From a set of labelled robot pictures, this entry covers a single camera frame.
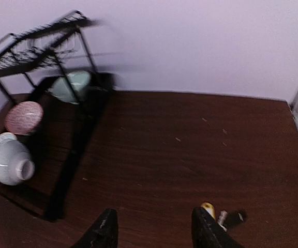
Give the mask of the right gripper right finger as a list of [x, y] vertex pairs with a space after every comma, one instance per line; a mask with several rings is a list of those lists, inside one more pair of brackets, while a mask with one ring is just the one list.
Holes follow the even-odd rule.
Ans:
[[202, 207], [195, 207], [192, 210], [191, 236], [193, 247], [243, 248]]

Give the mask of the yellow tagged keys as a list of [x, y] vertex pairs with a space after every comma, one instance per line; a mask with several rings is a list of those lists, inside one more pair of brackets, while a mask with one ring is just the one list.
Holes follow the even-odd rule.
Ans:
[[237, 210], [232, 212], [222, 210], [220, 211], [218, 217], [216, 217], [215, 208], [211, 203], [204, 202], [201, 204], [201, 207], [205, 209], [225, 231], [235, 228], [247, 220], [247, 213], [245, 210]]

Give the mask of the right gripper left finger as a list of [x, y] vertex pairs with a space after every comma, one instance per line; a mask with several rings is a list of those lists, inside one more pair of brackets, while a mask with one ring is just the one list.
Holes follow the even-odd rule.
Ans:
[[115, 209], [105, 209], [72, 248], [117, 248], [118, 218]]

